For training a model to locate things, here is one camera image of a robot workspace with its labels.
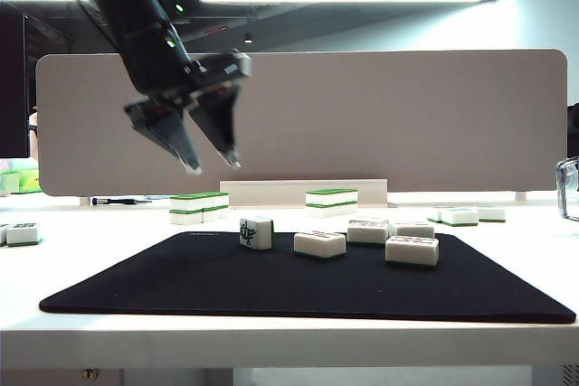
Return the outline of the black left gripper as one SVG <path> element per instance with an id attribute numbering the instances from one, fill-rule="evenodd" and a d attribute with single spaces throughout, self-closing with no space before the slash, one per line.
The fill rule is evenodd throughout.
<path id="1" fill-rule="evenodd" d="M 202 168 L 185 130 L 184 114 L 230 167 L 239 168 L 233 114 L 240 90 L 238 83 L 226 81 L 198 91 L 149 96 L 127 104 L 124 111 L 138 133 L 173 155 L 189 174 L 201 174 Z"/>

